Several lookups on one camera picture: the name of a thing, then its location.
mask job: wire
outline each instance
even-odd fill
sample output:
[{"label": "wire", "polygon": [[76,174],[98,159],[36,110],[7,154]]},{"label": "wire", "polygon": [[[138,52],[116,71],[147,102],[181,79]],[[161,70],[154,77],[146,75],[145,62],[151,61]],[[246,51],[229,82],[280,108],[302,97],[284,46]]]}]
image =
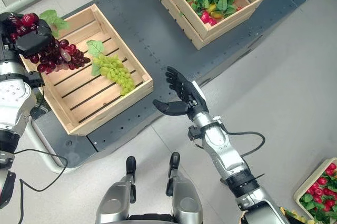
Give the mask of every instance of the wire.
[{"label": "wire", "polygon": [[225,131],[228,135],[232,135],[232,136],[240,136],[240,135],[257,135],[260,136],[262,138],[261,143],[254,149],[252,149],[251,151],[248,151],[245,154],[242,154],[241,157],[246,157],[250,154],[253,154],[254,152],[258,151],[259,149],[262,148],[262,146],[265,144],[265,137],[263,134],[259,133],[259,132],[253,132],[253,131],[247,131],[247,132],[236,132],[236,133],[232,133],[232,132],[228,132],[228,130],[226,129],[225,125],[223,123],[221,123],[221,128],[223,129],[223,131]]},{"label": "wire", "polygon": [[66,159],[65,157],[62,157],[62,156],[59,156],[59,155],[56,155],[56,154],[51,154],[51,153],[44,152],[44,151],[40,151],[40,150],[37,150],[37,149],[25,149],[25,150],[18,151],[14,154],[17,155],[17,154],[20,154],[20,153],[26,152],[26,151],[35,151],[35,152],[43,153],[43,154],[46,154],[46,155],[49,155],[49,156],[58,157],[58,158],[63,159],[65,161],[65,166],[64,166],[63,170],[61,171],[61,173],[54,179],[53,182],[51,182],[48,186],[46,186],[45,188],[40,189],[40,190],[32,187],[29,184],[27,184],[23,179],[19,180],[20,181],[20,220],[19,220],[18,224],[22,223],[23,217],[24,217],[24,206],[23,206],[24,190],[23,190],[23,185],[27,186],[29,189],[31,189],[33,191],[36,191],[36,192],[45,191],[59,179],[59,177],[63,174],[63,172],[65,171],[65,169],[68,166],[68,159]]}]

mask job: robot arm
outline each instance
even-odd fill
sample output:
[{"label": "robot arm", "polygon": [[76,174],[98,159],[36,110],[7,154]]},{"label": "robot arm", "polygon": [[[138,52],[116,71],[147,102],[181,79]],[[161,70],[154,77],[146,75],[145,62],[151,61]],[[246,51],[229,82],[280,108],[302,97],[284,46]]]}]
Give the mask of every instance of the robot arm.
[{"label": "robot arm", "polygon": [[36,104],[33,88],[41,87],[39,73],[28,73],[20,59],[48,46],[51,30],[44,20],[39,20],[36,32],[20,37],[15,44],[10,40],[12,27],[8,17],[19,14],[0,14],[0,209],[12,196],[15,173],[10,171],[14,151],[25,131],[29,114]]},{"label": "robot arm", "polygon": [[220,176],[236,197],[240,210],[247,211],[244,224],[289,224],[278,206],[259,185],[239,153],[232,147],[220,116],[209,114],[205,96],[196,82],[189,82],[172,67],[167,68],[167,82],[182,101],[163,103],[154,100],[156,108],[166,115],[184,115],[194,122],[189,128],[191,140],[200,138]]}]

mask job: empty wooden crate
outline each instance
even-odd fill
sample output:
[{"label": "empty wooden crate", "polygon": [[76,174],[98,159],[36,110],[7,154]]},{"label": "empty wooden crate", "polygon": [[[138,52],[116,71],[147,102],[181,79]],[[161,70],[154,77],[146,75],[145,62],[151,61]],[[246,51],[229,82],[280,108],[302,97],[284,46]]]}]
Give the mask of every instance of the empty wooden crate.
[{"label": "empty wooden crate", "polygon": [[248,20],[263,0],[235,0],[241,10],[211,26],[204,24],[186,0],[160,0],[197,49]]},{"label": "empty wooden crate", "polygon": [[[104,43],[105,55],[117,55],[129,70],[136,88],[121,96],[121,87],[104,76],[92,76],[92,65],[43,75],[45,99],[70,135],[87,135],[153,91],[153,81],[132,51],[96,5],[66,19],[69,30],[58,39],[67,39],[92,59],[88,40]],[[28,70],[35,64],[24,60]]]}]

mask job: green grapes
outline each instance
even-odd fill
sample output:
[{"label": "green grapes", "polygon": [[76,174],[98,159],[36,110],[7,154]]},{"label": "green grapes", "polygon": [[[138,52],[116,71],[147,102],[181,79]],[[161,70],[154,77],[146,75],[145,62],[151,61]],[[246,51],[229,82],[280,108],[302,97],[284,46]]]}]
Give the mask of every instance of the green grapes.
[{"label": "green grapes", "polygon": [[135,89],[131,74],[116,55],[112,57],[99,55],[98,57],[93,58],[93,63],[100,67],[102,76],[107,77],[121,86],[121,95],[126,95]]}]

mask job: grape bunch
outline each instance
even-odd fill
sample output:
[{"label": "grape bunch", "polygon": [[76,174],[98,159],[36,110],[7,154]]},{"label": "grape bunch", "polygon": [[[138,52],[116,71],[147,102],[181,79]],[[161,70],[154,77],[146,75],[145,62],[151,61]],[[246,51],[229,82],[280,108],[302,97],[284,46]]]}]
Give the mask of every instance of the grape bunch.
[{"label": "grape bunch", "polygon": [[93,58],[93,63],[100,67],[100,73],[122,87],[121,95],[126,95],[135,89],[135,84],[128,69],[117,56],[106,57],[103,54]]},{"label": "grape bunch", "polygon": [[[38,28],[39,17],[34,13],[25,14],[21,19],[11,15],[8,20],[12,24],[10,39],[13,43],[21,36],[34,32]],[[33,64],[38,64],[37,71],[49,74],[60,70],[74,70],[84,67],[90,59],[84,57],[84,53],[76,48],[76,45],[69,44],[69,41],[57,40],[54,36],[49,45],[36,54],[26,56]]]}]

